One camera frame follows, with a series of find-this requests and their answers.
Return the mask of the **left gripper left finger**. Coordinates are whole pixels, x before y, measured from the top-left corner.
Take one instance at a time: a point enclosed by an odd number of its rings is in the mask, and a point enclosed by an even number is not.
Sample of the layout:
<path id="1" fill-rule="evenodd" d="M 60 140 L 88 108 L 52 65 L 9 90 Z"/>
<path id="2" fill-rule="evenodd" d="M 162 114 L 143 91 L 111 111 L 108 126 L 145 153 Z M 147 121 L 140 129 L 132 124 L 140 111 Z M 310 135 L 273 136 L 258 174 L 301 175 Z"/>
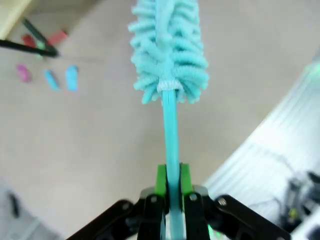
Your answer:
<path id="1" fill-rule="evenodd" d="M 167 171 L 162 164 L 157 167 L 155 186 L 142 190 L 136 203 L 118 200 L 68 239 L 164 240 L 167 198 Z"/>

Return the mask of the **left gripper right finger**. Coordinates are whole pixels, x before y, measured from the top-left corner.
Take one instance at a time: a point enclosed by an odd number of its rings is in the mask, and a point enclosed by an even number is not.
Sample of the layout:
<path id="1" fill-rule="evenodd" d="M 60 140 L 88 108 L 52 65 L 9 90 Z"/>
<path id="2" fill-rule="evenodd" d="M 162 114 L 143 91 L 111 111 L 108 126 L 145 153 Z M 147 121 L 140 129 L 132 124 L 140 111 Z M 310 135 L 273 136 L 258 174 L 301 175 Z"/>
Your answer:
<path id="1" fill-rule="evenodd" d="M 290 234 L 230 195 L 211 199 L 208 190 L 191 181 L 188 164 L 180 165 L 186 238 L 209 240 L 209 228 L 230 240 L 289 240 Z"/>

